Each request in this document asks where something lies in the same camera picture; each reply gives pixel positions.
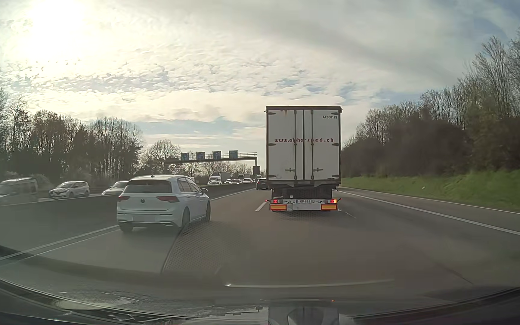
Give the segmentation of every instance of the white van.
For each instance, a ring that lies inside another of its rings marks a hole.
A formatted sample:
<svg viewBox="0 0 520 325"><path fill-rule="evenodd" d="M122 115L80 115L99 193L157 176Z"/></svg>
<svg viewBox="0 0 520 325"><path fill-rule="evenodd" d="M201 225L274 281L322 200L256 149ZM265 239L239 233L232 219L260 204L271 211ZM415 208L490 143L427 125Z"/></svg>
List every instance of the white van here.
<svg viewBox="0 0 520 325"><path fill-rule="evenodd" d="M14 178L0 183L0 205L38 202L35 178Z"/></svg>

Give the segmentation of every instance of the dark car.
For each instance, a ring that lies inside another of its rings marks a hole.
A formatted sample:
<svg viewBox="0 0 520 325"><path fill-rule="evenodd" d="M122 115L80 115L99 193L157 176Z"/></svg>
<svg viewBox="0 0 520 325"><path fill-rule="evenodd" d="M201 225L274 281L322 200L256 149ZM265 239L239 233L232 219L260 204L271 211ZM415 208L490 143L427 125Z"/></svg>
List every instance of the dark car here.
<svg viewBox="0 0 520 325"><path fill-rule="evenodd" d="M256 190L259 191L259 190L267 190L267 189L268 189L268 184L266 184L266 179L265 178L258 179L258 181L256 182Z"/></svg>

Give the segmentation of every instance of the orange reflector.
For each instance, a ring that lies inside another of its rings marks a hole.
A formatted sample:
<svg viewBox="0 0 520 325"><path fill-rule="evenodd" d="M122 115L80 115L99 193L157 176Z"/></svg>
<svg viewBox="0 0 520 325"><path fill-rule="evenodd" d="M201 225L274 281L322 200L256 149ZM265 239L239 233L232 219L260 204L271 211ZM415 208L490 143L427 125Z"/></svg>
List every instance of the orange reflector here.
<svg viewBox="0 0 520 325"><path fill-rule="evenodd" d="M321 204L321 210L337 210L338 206L336 204Z"/></svg>
<svg viewBox="0 0 520 325"><path fill-rule="evenodd" d="M285 204L270 204L270 210L286 210Z"/></svg>

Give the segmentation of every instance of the concrete barrier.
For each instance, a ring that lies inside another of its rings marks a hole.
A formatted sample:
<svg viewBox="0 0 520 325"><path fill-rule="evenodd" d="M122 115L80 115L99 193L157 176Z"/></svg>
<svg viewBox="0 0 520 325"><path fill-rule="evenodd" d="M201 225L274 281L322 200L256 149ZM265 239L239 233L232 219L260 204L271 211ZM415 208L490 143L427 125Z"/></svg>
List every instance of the concrete barrier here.
<svg viewBox="0 0 520 325"><path fill-rule="evenodd" d="M254 188L255 184L202 186L210 198ZM116 225L117 197L87 197L0 206L0 255L72 238Z"/></svg>

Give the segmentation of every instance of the box truck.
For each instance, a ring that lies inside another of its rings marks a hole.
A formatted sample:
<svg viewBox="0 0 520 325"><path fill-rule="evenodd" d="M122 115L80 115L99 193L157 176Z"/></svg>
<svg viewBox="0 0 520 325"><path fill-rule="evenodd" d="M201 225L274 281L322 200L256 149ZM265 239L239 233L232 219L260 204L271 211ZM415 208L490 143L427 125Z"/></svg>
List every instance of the box truck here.
<svg viewBox="0 0 520 325"><path fill-rule="evenodd" d="M266 107L271 211L335 211L341 107Z"/></svg>
<svg viewBox="0 0 520 325"><path fill-rule="evenodd" d="M208 183L211 181L221 181L222 184L224 184L224 182L228 179L230 179L230 173L228 172L213 172L212 175L210 175L208 178Z"/></svg>

